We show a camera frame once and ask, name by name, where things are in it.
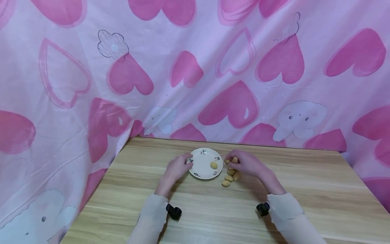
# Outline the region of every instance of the wooden table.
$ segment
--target wooden table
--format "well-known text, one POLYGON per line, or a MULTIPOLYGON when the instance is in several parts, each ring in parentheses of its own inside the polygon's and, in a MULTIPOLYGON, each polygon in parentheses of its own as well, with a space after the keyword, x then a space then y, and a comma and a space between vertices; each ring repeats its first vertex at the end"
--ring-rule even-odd
MULTIPOLYGON (((167 163, 200 147, 258 156, 329 244, 390 243, 390 215, 337 152, 137 137, 115 158, 61 244, 125 244, 167 163)), ((214 180, 187 175, 175 185, 171 204, 183 214, 179 222, 168 220, 161 244, 285 243, 269 217, 256 213, 266 197, 262 185, 247 176, 224 188, 226 170, 214 180)))

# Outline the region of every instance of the beige sleeve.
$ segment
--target beige sleeve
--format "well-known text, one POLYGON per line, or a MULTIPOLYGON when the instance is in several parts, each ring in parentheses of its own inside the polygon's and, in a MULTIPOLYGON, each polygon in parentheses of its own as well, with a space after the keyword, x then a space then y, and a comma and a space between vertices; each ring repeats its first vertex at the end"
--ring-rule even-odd
POLYGON ((268 195, 272 223, 289 244, 326 244, 306 218, 299 202, 290 194, 268 195))
POLYGON ((156 244, 167 220, 168 199, 150 195, 142 207, 137 224, 127 244, 156 244))

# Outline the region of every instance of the forearm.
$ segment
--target forearm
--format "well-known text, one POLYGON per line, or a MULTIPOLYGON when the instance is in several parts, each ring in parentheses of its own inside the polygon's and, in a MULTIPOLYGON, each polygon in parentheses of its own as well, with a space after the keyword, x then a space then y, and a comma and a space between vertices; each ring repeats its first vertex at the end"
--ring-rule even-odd
POLYGON ((272 223, 289 244, 324 244, 322 236, 306 218, 299 202, 287 193, 271 170, 259 174, 266 188, 272 223))
POLYGON ((160 180, 155 193, 146 199, 127 244, 157 243, 167 219, 166 206, 172 185, 168 180, 160 180))

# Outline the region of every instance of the wrist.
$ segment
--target wrist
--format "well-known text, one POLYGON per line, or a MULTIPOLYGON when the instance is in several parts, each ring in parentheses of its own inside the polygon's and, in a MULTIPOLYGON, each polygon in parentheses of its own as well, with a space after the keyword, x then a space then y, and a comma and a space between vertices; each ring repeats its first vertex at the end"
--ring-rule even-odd
POLYGON ((261 172, 257 178, 264 185, 268 194, 284 195, 287 193, 272 170, 261 172))
POLYGON ((169 179, 165 175, 163 175, 160 179, 160 182, 154 192, 155 195, 164 196, 169 199, 170 191, 175 184, 175 181, 169 179))

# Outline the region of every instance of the white plate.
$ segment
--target white plate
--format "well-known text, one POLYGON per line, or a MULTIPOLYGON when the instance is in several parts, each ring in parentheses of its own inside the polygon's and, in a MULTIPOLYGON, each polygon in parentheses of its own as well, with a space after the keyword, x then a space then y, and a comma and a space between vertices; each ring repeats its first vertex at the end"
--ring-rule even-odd
POLYGON ((210 148, 198 148, 191 152, 192 158, 188 162, 194 163, 190 169, 191 175, 202 180, 210 180, 217 177, 223 168, 223 159, 219 153, 210 148), (217 163, 217 168, 213 169, 211 162, 217 163))

